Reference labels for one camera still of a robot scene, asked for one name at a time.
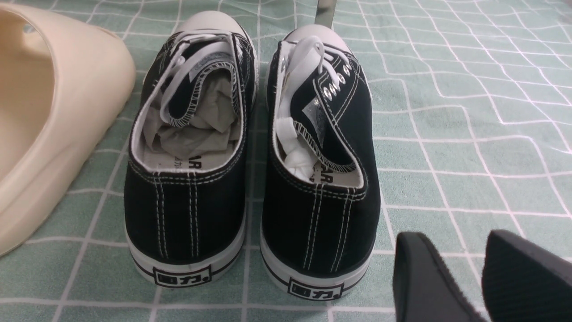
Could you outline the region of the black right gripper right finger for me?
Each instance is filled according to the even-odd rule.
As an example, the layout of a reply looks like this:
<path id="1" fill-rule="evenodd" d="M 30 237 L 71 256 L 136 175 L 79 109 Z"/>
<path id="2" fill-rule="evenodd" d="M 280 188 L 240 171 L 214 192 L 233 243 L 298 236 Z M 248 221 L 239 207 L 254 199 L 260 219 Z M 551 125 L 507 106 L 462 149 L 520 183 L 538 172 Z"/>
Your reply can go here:
<path id="1" fill-rule="evenodd" d="M 569 322 L 572 265 L 515 233 L 492 230 L 482 293 L 493 322 Z"/>

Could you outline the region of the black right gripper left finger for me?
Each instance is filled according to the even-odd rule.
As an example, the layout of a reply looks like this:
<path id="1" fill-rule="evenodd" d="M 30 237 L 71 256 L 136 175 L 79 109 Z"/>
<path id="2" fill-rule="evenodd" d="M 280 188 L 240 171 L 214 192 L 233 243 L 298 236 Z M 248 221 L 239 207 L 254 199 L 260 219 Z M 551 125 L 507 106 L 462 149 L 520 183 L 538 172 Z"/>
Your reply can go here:
<path id="1" fill-rule="evenodd" d="M 484 322 L 420 232 L 396 237 L 393 298 L 397 322 Z"/>

